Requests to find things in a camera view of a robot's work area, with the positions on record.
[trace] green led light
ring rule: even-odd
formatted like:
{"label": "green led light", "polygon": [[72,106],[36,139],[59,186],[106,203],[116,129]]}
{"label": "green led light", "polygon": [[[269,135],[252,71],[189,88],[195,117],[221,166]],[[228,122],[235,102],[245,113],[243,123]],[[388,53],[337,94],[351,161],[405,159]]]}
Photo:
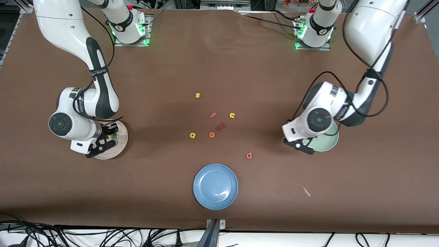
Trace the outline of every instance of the green led light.
{"label": "green led light", "polygon": [[137,28],[137,31],[139,32],[139,35],[143,36],[145,34],[145,29],[142,28],[142,30],[141,30],[140,27],[142,27],[142,25],[139,25],[139,24],[136,25],[136,28]]}
{"label": "green led light", "polygon": [[148,38],[148,39],[145,39],[145,40],[143,41],[143,44],[144,44],[145,46],[149,46],[149,41],[150,41],[149,38]]}
{"label": "green led light", "polygon": [[113,30],[113,27],[110,25],[110,28],[111,28],[111,33],[113,34],[113,36],[116,36],[115,34],[114,34],[114,30]]}
{"label": "green led light", "polygon": [[332,31],[334,30],[334,28],[332,28],[331,30],[330,30],[330,32],[329,32],[329,36],[328,36],[328,40],[331,38],[331,34],[332,34]]}
{"label": "green led light", "polygon": [[306,29],[307,29],[307,27],[306,27],[306,25],[304,25],[303,31],[299,32],[299,34],[297,36],[297,37],[299,37],[299,39],[303,39],[303,36],[305,35]]}

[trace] light green bowl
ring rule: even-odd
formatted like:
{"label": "light green bowl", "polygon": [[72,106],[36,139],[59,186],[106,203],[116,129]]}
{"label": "light green bowl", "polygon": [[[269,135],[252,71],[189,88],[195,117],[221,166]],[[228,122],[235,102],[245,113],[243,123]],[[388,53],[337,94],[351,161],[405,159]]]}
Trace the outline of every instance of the light green bowl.
{"label": "light green bowl", "polygon": [[[329,130],[326,133],[334,134],[335,132],[337,132],[337,124],[334,121],[332,121],[331,128],[329,128]],[[337,142],[338,142],[338,132],[334,136],[321,134],[313,138],[313,141],[309,144],[309,147],[314,149],[314,151],[316,152],[325,152],[335,147]],[[302,143],[306,145],[309,143],[309,140],[303,139]]]}

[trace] small paper scrap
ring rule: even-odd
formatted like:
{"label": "small paper scrap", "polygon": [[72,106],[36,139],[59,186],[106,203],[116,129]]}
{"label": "small paper scrap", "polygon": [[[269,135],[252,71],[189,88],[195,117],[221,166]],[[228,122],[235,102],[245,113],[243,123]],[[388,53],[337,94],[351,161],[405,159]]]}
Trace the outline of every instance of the small paper scrap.
{"label": "small paper scrap", "polygon": [[311,197],[311,194],[305,189],[305,187],[302,186],[302,188],[305,190],[305,193],[308,195],[308,197]]}

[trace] plate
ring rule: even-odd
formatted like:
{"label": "plate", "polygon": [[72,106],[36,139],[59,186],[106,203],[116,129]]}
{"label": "plate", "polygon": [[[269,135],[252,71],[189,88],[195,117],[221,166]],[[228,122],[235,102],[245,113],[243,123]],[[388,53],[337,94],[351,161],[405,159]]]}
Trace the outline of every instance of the plate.
{"label": "plate", "polygon": [[[329,128],[329,130],[327,131],[327,133],[334,134],[335,132],[337,132],[337,124],[334,121],[332,121],[332,125]],[[338,142],[338,132],[334,136],[328,136],[328,135],[321,134],[317,137],[314,137],[308,146],[310,148],[314,149],[314,151],[316,151],[316,152],[325,152],[325,151],[328,151],[328,150],[332,149],[333,147],[335,147],[337,142]],[[304,145],[306,145],[309,143],[309,140],[303,139],[302,143]]]}
{"label": "plate", "polygon": [[[127,142],[128,142],[128,131],[125,127],[125,125],[121,121],[116,121],[117,127],[119,128],[119,131],[114,136],[116,140],[116,146],[106,150],[103,153],[100,153],[95,156],[98,160],[108,160],[112,159],[116,156],[118,156],[125,148]],[[107,136],[107,141],[110,141],[112,139],[111,136]]]}
{"label": "plate", "polygon": [[207,209],[224,209],[232,204],[237,194],[238,179],[225,165],[207,165],[195,176],[195,198]]}

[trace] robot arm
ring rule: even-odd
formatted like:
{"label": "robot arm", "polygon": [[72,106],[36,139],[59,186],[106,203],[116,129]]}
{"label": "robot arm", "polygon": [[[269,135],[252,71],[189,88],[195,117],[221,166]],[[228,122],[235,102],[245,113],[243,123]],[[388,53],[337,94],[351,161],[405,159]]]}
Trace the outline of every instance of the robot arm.
{"label": "robot arm", "polygon": [[282,126],[288,142],[325,133],[331,127],[333,119],[348,127],[364,122],[365,117],[358,114],[352,105],[363,114],[368,114],[379,86],[378,79],[384,76],[391,57],[392,46],[389,44],[386,47],[386,44],[393,30],[399,26],[406,2],[407,0],[358,2],[352,11],[354,14],[346,32],[366,62],[372,65],[376,61],[374,70],[366,71],[357,93],[346,92],[329,82],[315,85],[306,97],[303,113]]}
{"label": "robot arm", "polygon": [[57,101],[57,110],[49,119],[49,128],[57,136],[72,140],[71,149],[90,153],[90,145],[102,133],[100,123],[87,119],[73,109],[73,100],[80,113],[99,118],[111,118],[119,109],[119,99],[113,88],[101,48],[84,26],[77,0],[36,0],[35,13],[43,36],[54,46],[85,62],[95,88],[68,87]]}

